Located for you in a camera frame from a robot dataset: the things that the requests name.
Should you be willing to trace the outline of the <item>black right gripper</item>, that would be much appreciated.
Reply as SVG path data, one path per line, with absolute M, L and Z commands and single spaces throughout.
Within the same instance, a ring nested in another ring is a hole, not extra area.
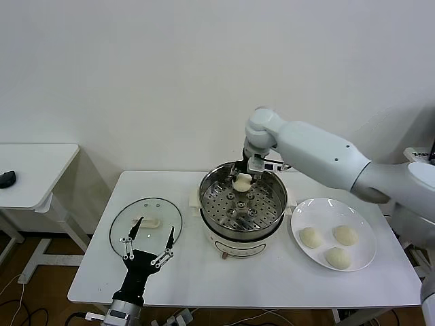
M 257 182 L 262 178 L 262 171 L 251 171 L 249 168 L 249 159 L 253 156 L 253 153 L 248 147 L 244 147 L 242 150 L 242 159 L 238 160 L 231 166 L 229 179 L 234 181 L 239 173 L 249 174 L 251 176 L 251 182 Z

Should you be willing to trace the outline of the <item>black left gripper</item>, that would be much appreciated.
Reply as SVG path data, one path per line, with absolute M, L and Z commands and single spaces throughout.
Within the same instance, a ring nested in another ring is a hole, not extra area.
M 127 273 L 121 288 L 113 294 L 113 300 L 120 300 L 134 305 L 144 304 L 143 294 L 148 277 L 159 272 L 160 268 L 157 267 L 163 267 L 174 256 L 175 228 L 173 226 L 171 227 L 171 233 L 169 234 L 165 249 L 161 254 L 155 255 L 133 248 L 133 243 L 143 219 L 144 217 L 140 217 L 136 221 L 127 237 L 119 239 L 119 242 L 124 246 L 122 259 L 127 268 Z

